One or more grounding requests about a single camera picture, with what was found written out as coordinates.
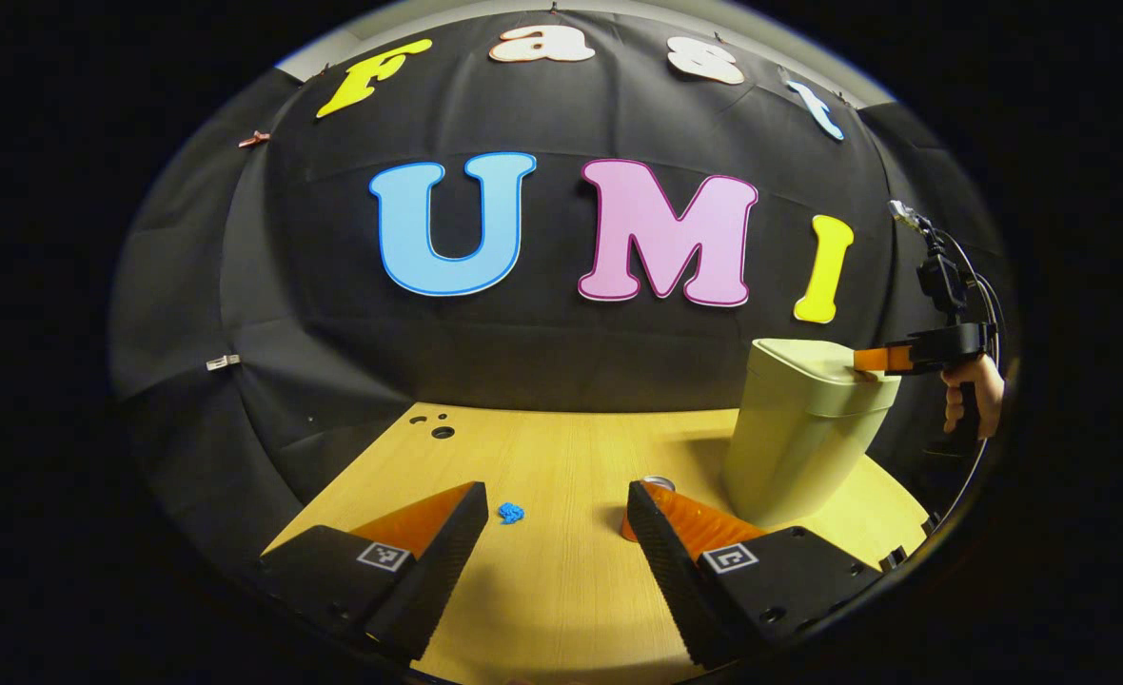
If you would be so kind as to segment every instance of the tin can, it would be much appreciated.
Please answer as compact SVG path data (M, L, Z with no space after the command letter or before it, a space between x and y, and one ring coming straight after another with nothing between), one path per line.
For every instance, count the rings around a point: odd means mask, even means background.
M646 476L641 478L642 483L652 483L660 487L666 487L670 490L672 493L676 491L676 484L672 481L667 481L664 476ZM626 508L626 513L621 517L621 537L626 538L630 542L637 542L637 535L633 533L633 529L630 528L630 510Z

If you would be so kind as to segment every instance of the beige trash bin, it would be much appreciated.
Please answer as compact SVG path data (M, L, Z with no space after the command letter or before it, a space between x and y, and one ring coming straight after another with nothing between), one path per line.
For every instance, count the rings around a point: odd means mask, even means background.
M761 528L813 514L878 432L900 376L852 369L822 339L756 339L722 485L734 514Z

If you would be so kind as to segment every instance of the screw hole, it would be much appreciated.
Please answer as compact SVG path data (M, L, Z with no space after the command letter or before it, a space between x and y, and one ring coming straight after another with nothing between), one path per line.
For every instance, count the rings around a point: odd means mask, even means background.
M760 614L760 620L765 621L765 623L777 623L783 619L786 619L786 610L784 608L767 608L765 613Z

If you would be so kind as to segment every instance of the letter m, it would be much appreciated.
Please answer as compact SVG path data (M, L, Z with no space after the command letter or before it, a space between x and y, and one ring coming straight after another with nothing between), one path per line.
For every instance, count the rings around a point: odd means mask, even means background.
M748 301L743 257L756 188L737 177L711 175L677 219L658 180L640 162L596 159L584 166L583 177L600 192L595 264L578 278L584 298L618 301L639 294L641 284L630 274L632 244L658 298L670 294L701 252L684 295L714 308Z

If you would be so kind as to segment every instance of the yellow letter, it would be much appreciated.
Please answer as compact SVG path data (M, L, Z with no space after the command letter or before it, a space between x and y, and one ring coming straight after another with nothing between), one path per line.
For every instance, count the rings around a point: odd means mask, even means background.
M794 318L811 323L828 323L837 316L837 304L832 303L832 299L840 281L840 266L846 263L846 250L853 241L853 230L844 221L823 214L811 218L811 228L816 238L814 265L806 295L794 302Z
M583 31L567 26L513 28L500 38L506 43L490 48L490 57L500 62L531 62L540 57L578 62L596 53L587 47L587 36Z
M733 64L734 56L718 45L676 35L667 39L667 47L672 49L667 53L667 61L684 73L711 77L731 85L743 83L743 72Z
M384 81L384 79L395 74L396 70L401 68L401 65L405 64L405 55L423 53L428 47L430 47L430 39L422 38L421 40L402 45L395 51L383 53L383 55L367 57L349 66L346 70L346 81L340 83L340 88L334 93L332 100L326 102L321 111L317 112L318 120L326 115L336 112L337 109L348 108L348 106L365 99L372 92L375 92L374 88L369 86L372 77Z

